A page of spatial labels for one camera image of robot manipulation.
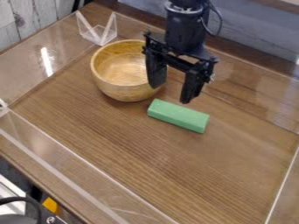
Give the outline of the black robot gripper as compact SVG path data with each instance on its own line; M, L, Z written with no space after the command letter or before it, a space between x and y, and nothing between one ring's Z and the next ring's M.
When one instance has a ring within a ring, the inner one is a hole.
M220 14L212 3L165 3L165 31L144 33L145 71L150 88L165 83L166 67L185 74L180 102L198 96L209 81L217 59L205 50L205 36L216 36L208 28L209 14Z

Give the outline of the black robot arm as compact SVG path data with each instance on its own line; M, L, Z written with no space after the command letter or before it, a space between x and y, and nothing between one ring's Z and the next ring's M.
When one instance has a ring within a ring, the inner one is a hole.
M166 67L184 73L180 102L186 104L200 95L210 82L213 67L218 62L204 46L205 35L217 35L208 29L210 11L221 21L221 15L210 0L166 0L165 32L144 33L144 62L150 88L158 88L166 80Z

